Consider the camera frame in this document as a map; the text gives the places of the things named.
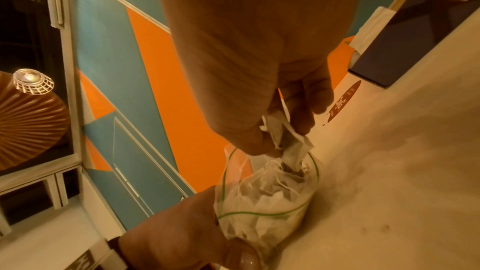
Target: pleated round fan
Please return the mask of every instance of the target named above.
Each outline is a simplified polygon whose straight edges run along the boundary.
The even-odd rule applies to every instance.
[[[52,89],[38,71],[0,71],[0,171],[38,156],[67,131],[69,110]]]

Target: brown label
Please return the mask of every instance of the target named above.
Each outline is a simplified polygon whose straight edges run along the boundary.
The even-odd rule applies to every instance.
[[[335,118],[335,116],[340,113],[340,111],[349,103],[350,99],[352,99],[352,96],[357,92],[357,90],[360,87],[360,83],[362,81],[359,80],[355,82],[341,97],[338,99],[338,101],[331,107],[330,111],[328,112],[328,121],[329,123],[332,119]]]

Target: tea bag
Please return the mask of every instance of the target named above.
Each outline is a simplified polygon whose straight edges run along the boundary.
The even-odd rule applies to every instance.
[[[301,162],[314,147],[310,140],[295,132],[283,111],[265,116],[265,125],[270,132],[275,148],[283,150],[282,162],[293,171],[301,169]]]

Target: clear plastic bag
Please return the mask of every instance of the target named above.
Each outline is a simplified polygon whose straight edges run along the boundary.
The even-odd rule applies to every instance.
[[[294,171],[280,158],[264,156],[254,170],[249,156],[233,146],[225,148],[225,156],[214,203],[220,228],[227,239],[255,248],[265,267],[275,247],[301,224],[317,189],[320,162],[307,153]]]

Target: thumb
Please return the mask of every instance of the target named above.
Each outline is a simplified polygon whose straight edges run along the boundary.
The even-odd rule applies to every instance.
[[[251,246],[234,238],[226,239],[218,227],[211,235],[211,245],[205,248],[206,258],[229,270],[261,270],[260,258]]]

